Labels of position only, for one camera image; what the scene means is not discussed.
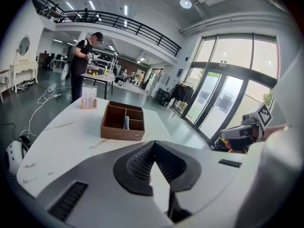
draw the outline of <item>clothing rack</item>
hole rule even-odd
[[[180,83],[182,83],[182,84],[190,84],[190,85],[191,85],[191,88],[193,89],[193,83],[189,83],[189,82],[186,82],[186,81],[179,81],[179,82],[177,83],[177,85],[179,85]],[[187,102],[189,96],[190,96],[190,95],[188,95],[188,97],[186,98],[184,104],[183,104],[182,107],[180,108],[180,111],[177,111],[175,108],[173,108],[173,110],[176,111],[177,113],[173,114],[172,118],[173,118],[175,115],[179,115],[180,118],[181,118],[181,115],[182,115],[182,113],[181,113],[182,108],[184,107],[185,103]]]

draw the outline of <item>cardboard box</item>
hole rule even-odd
[[[124,119],[129,116],[129,130]],[[100,136],[105,139],[141,141],[144,135],[143,110],[140,107],[110,101],[101,122]]]

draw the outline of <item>white console table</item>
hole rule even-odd
[[[15,93],[17,93],[17,84],[16,84],[16,74],[21,73],[22,71],[26,70],[32,70],[34,73],[32,73],[31,79],[35,79],[36,83],[38,83],[37,80],[37,74],[38,74],[38,62],[28,62],[28,60],[19,60],[17,64],[13,64],[10,66],[10,72],[13,74],[13,79],[14,79],[14,86],[15,86]]]

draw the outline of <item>black cap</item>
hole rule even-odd
[[[97,37],[97,41],[102,41],[104,36],[102,33],[100,32],[95,32],[92,36],[96,36]]]

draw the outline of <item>black pants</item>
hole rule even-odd
[[[75,72],[71,72],[71,86],[72,86],[72,102],[81,97],[82,83],[84,78],[80,75],[76,75]]]

